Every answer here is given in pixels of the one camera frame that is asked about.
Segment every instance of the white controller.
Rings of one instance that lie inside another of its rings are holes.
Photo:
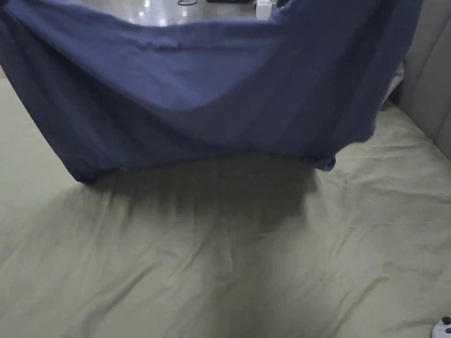
[[[451,338],[451,318],[443,317],[432,329],[432,338]]]

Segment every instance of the white device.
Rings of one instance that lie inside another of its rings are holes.
[[[432,329],[432,338],[451,338],[451,318],[443,317]]]
[[[272,2],[271,0],[257,0],[255,13],[257,20],[268,20],[271,16]]]

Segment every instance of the blue fabric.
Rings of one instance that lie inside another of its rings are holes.
[[[422,0],[292,0],[268,22],[143,27],[3,1],[0,64],[81,182],[267,151],[331,170],[368,140]]]

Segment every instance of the upholstered headboard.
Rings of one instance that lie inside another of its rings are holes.
[[[451,0],[424,0],[398,103],[451,159]]]

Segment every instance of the mattress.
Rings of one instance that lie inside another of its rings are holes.
[[[0,80],[2,337],[426,338],[451,164],[393,105],[330,172],[250,154],[66,172]]]

